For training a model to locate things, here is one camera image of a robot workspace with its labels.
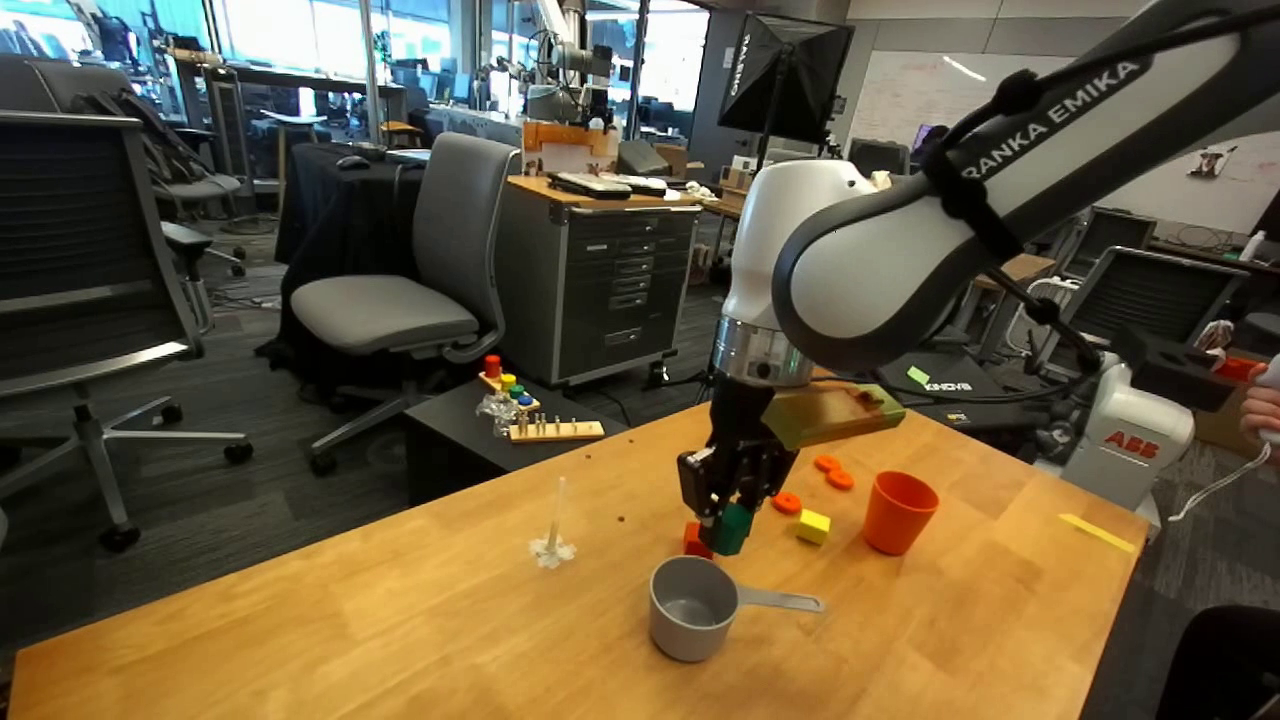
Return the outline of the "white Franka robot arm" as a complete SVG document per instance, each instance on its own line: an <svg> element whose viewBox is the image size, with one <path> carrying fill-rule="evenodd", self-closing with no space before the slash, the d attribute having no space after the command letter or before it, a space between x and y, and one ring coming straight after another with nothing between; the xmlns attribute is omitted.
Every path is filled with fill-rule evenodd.
<svg viewBox="0 0 1280 720"><path fill-rule="evenodd" d="M786 476L763 407L813 372L915 349L954 290L1054 218L1238 132L1280 97L1280 0L1149 0L1096 49L1009 74L882 191L845 158L785 158L748 186L717 329L711 434L681 458L709 526Z"/></svg>

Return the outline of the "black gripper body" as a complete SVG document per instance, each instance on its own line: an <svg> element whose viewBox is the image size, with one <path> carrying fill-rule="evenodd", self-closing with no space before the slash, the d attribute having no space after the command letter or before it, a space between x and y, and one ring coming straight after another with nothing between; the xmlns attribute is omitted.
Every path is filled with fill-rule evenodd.
<svg viewBox="0 0 1280 720"><path fill-rule="evenodd" d="M719 512L739 505L748 491L780 491L795 452L763 427L763 407L771 399L771 389L750 389L739 380L717 384L709 440L675 458L681 498L711 495Z"/></svg>

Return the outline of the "white ABB robot base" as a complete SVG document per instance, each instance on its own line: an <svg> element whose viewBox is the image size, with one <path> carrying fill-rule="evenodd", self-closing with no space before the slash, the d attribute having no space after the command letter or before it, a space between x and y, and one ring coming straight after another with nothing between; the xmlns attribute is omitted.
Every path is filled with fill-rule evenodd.
<svg viewBox="0 0 1280 720"><path fill-rule="evenodd" d="M1062 480L1118 508L1149 508L1161 471L1189 452L1197 415L1132 384L1132 369L1106 352L1096 372L1084 432L1062 465Z"/></svg>

